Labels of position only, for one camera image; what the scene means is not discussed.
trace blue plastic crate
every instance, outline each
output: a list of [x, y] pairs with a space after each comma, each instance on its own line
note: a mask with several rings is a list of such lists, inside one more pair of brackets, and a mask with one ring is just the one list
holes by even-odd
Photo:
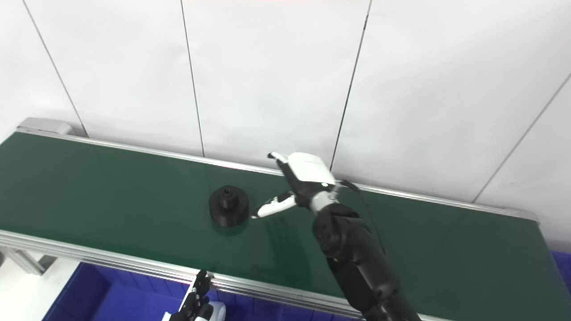
[[[188, 285], [81, 263], [43, 321], [159, 321], [177, 312]], [[218, 290], [208, 297], [226, 305], [226, 321], [352, 321]]]

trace white wall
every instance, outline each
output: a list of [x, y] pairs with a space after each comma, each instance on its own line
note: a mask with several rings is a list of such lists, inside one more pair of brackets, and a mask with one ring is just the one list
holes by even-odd
[[0, 142], [27, 117], [82, 126], [20, 0], [0, 1]]
[[346, 109], [367, 0], [26, 3], [71, 100], [3, 1], [1, 137], [35, 116], [265, 166], [306, 151], [339, 178], [532, 210], [571, 250], [568, 89], [534, 123], [571, 72], [567, 0], [373, 0]]

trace panel seam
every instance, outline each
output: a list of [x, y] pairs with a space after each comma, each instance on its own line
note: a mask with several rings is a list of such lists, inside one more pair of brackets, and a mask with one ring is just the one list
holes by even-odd
[[202, 127], [200, 125], [200, 113], [198, 112], [198, 100], [196, 99], [196, 86], [194, 85], [194, 72], [192, 70], [192, 59], [190, 58], [190, 44], [188, 43], [188, 31], [186, 28], [186, 17], [184, 16], [184, 4], [180, 0], [180, 10], [182, 12], [182, 23], [184, 26], [184, 40], [186, 41], [186, 50], [188, 53], [188, 64], [190, 65], [190, 78], [192, 80], [192, 93], [194, 94], [194, 106], [196, 108], [196, 120], [198, 121], [198, 133], [200, 135], [200, 147], [202, 148], [202, 157], [204, 154], [204, 140], [202, 138]]
[[567, 75], [567, 77], [565, 78], [565, 80], [563, 80], [562, 84], [557, 88], [557, 90], [555, 91], [555, 93], [551, 96], [551, 98], [547, 101], [547, 104], [545, 104], [545, 106], [541, 109], [541, 111], [539, 112], [539, 114], [537, 114], [537, 116], [535, 117], [535, 119], [531, 122], [531, 124], [528, 126], [528, 128], [525, 130], [525, 132], [523, 133], [523, 135], [519, 138], [519, 140], [517, 141], [517, 143], [512, 147], [512, 149], [509, 151], [509, 153], [506, 155], [506, 157], [504, 158], [504, 160], [500, 163], [500, 165], [498, 166], [498, 168], [496, 168], [496, 170], [494, 171], [494, 173], [492, 174], [492, 176], [490, 176], [490, 178], [486, 181], [486, 183], [484, 184], [484, 186], [482, 186], [482, 188], [480, 189], [480, 191], [478, 192], [478, 194], [476, 194], [476, 197], [474, 197], [474, 200], [472, 200], [472, 203], [476, 203], [478, 201], [478, 198], [480, 198], [480, 196], [482, 195], [482, 193], [484, 192], [484, 190], [488, 187], [488, 185], [490, 184], [490, 182], [496, 177], [496, 175], [500, 172], [500, 170], [502, 169], [502, 167], [506, 164], [506, 162], [508, 161], [508, 159], [513, 155], [513, 153], [515, 152], [515, 150], [520, 146], [521, 142], [524, 141], [525, 137], [529, 134], [529, 132], [531, 131], [531, 129], [533, 128], [533, 126], [535, 126], [535, 124], [537, 123], [537, 121], [541, 118], [541, 116], [543, 116], [543, 114], [545, 113], [545, 111], [547, 110], [547, 108], [549, 108], [549, 106], [551, 106], [551, 103], [555, 100], [555, 98], [559, 95], [559, 92], [565, 87], [565, 85], [569, 82], [569, 79], [571, 79], [571, 73], [569, 73], [569, 75]]
[[345, 105], [343, 106], [343, 114], [341, 115], [341, 121], [339, 123], [339, 130], [337, 131], [337, 138], [335, 139], [335, 147], [333, 148], [333, 156], [331, 156], [331, 164], [329, 166], [329, 171], [333, 170], [333, 162], [335, 160], [335, 154], [337, 153], [337, 146], [339, 145], [339, 138], [341, 137], [341, 128], [343, 128], [343, 121], [345, 120], [345, 113], [347, 112], [347, 104], [349, 102], [349, 96], [351, 95], [351, 88], [353, 86], [353, 80], [355, 78], [355, 70], [357, 70], [357, 63], [359, 62], [359, 55], [361, 54], [361, 47], [363, 45], [363, 38], [365, 37], [365, 29], [367, 28], [367, 22], [369, 21], [369, 13], [371, 12], [371, 4], [373, 0], [369, 0], [369, 6], [367, 8], [367, 15], [365, 16], [365, 23], [363, 24], [363, 31], [361, 32], [361, 40], [359, 40], [359, 48], [357, 49], [357, 57], [355, 58], [355, 64], [353, 66], [353, 72], [351, 73], [351, 80], [349, 82], [349, 89], [347, 90], [347, 98], [345, 99]]
[[35, 22], [35, 20], [34, 20], [34, 17], [32, 16], [32, 13], [31, 13], [31, 11], [30, 11], [30, 8], [28, 8], [28, 4], [26, 3], [26, 0], [22, 0], [22, 3], [24, 4], [24, 7], [26, 8], [26, 11], [28, 12], [28, 16], [29, 16], [30, 19], [32, 20], [32, 24], [34, 25], [34, 28], [35, 28], [35, 30], [36, 30], [36, 33], [38, 34], [39, 39], [40, 39], [40, 41], [42, 42], [43, 48], [46, 50], [46, 53], [47, 53], [48, 58], [50, 58], [51, 65], [54, 67], [55, 73], [56, 73], [57, 76], [58, 76], [59, 82], [62, 84], [63, 90], [64, 90], [65, 93], [66, 93], [67, 99], [70, 101], [71, 107], [73, 108], [73, 110], [74, 110], [74, 112], [75, 112], [75, 115], [77, 116], [77, 119], [79, 120], [79, 123], [81, 124], [81, 128], [83, 129], [83, 132], [85, 133], [85, 135], [86, 135], [87, 137], [89, 137], [89, 134], [87, 133], [87, 130], [85, 129], [85, 125], [83, 124], [83, 121], [81, 120], [81, 117], [79, 116], [79, 112], [77, 111], [77, 108], [75, 107], [75, 104], [74, 104], [73, 100], [71, 99], [71, 95], [70, 95], [69, 91], [67, 90], [66, 84], [63, 82], [62, 76], [61, 76], [61, 74], [59, 73], [59, 70], [58, 70], [58, 68], [57, 68], [56, 65], [55, 65], [54, 58], [52, 58], [52, 56], [51, 56], [51, 54], [50, 54], [50, 51], [47, 49], [46, 42], [43, 40], [42, 34], [39, 32], [38, 25], [36, 24], [36, 22]]

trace black cylindrical object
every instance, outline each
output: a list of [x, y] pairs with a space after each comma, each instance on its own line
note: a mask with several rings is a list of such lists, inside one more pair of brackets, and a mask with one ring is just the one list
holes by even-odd
[[215, 190], [208, 200], [210, 218], [218, 225], [232, 227], [248, 218], [248, 195], [239, 187], [225, 185]]

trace black cable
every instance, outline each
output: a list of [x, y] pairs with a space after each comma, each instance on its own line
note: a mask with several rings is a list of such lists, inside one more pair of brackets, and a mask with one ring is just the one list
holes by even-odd
[[371, 207], [369, 202], [367, 202], [367, 199], [365, 199], [365, 196], [363, 196], [363, 193], [361, 193], [361, 190], [355, 184], [351, 183], [350, 181], [348, 181], [346, 179], [343, 179], [341, 181], [341, 185], [348, 187], [350, 190], [355, 192], [355, 194], [357, 194], [357, 196], [359, 196], [359, 198], [361, 199], [361, 202], [365, 205], [365, 208], [367, 209], [367, 211], [369, 213], [369, 218], [373, 222], [373, 229], [375, 230], [375, 234], [377, 235], [377, 240], [379, 241], [379, 245], [381, 247], [381, 250], [383, 251], [383, 253], [387, 254], [387, 251], [385, 249], [385, 245], [383, 244], [381, 233], [379, 231], [379, 224], [377, 222], [377, 218], [375, 217], [375, 214], [373, 213], [373, 208]]

